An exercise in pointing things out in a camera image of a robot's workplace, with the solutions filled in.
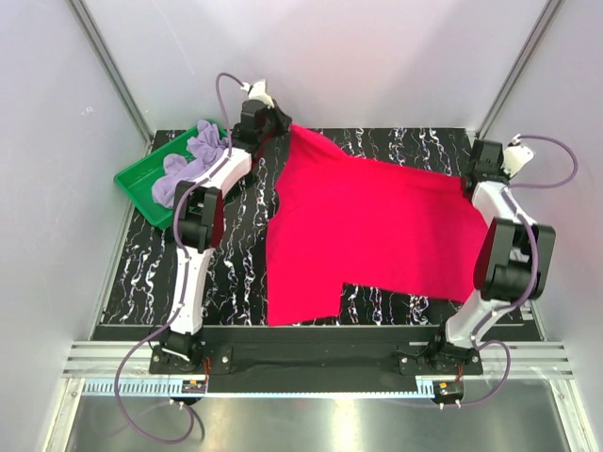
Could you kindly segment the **red t shirt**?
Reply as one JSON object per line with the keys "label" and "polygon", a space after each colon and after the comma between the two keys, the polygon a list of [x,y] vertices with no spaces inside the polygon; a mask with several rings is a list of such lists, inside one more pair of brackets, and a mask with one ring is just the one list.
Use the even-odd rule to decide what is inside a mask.
{"label": "red t shirt", "polygon": [[345,154],[294,126],[267,233],[268,324],[334,316],[345,284],[465,301],[488,227],[459,177]]}

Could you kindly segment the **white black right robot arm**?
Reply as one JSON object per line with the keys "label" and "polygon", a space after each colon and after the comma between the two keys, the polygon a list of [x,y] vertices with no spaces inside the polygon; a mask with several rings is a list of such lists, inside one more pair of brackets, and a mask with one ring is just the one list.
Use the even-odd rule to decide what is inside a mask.
{"label": "white black right robot arm", "polygon": [[463,192],[488,226],[474,272],[474,291],[428,343],[424,362],[437,374],[480,361],[479,341],[498,319],[544,291],[556,233],[531,218],[510,181],[534,157],[513,137],[508,145],[474,141]]}

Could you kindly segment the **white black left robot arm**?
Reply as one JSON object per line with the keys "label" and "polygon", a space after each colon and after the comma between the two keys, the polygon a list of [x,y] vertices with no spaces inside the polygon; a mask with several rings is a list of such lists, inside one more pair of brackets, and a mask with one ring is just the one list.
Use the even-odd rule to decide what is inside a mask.
{"label": "white black left robot arm", "polygon": [[191,181],[176,185],[172,234],[177,245],[177,273],[167,325],[155,339],[159,350],[185,373],[203,363],[196,334],[203,325],[206,272],[224,233],[224,198],[252,171],[262,146],[289,131],[291,118],[272,100],[243,102],[232,141],[220,159]]}

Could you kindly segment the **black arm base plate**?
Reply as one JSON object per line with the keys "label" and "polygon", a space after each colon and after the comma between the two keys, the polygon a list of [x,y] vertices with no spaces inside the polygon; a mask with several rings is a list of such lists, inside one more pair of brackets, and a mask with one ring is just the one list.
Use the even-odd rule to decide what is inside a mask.
{"label": "black arm base plate", "polygon": [[209,374],[214,394],[401,393],[417,377],[482,372],[474,349],[446,344],[439,327],[205,327],[162,334],[153,374]]}

